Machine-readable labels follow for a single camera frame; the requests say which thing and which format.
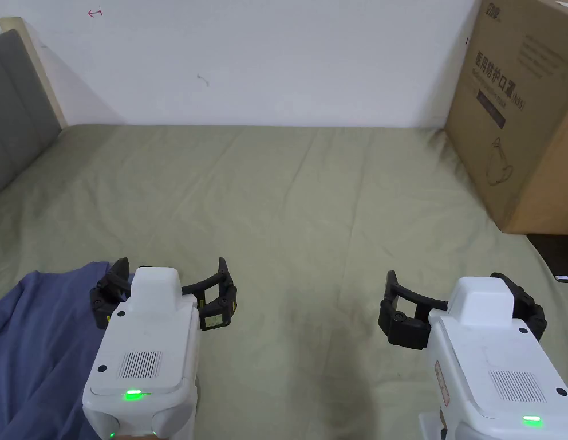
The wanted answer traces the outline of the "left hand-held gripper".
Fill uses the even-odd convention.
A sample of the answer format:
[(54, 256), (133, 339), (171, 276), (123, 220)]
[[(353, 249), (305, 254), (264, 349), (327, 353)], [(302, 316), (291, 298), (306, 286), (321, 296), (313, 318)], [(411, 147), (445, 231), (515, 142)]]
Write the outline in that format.
[[(129, 275), (120, 258), (89, 292), (96, 326), (106, 331), (85, 383), (84, 415), (100, 439), (192, 439), (201, 330), (231, 324), (237, 288), (222, 257), (214, 275), (182, 288), (173, 268), (138, 268), (132, 284)], [(215, 286), (217, 298), (207, 301)]]

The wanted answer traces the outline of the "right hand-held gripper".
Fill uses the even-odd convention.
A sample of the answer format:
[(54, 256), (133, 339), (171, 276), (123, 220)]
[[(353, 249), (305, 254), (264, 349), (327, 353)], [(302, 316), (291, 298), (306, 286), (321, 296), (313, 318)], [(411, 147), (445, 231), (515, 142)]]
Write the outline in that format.
[(391, 345), (426, 348), (440, 411), (419, 416), (422, 439), (568, 439), (568, 386), (539, 343), (544, 309), (504, 274), (460, 278), (448, 303), (390, 270), (378, 326)]

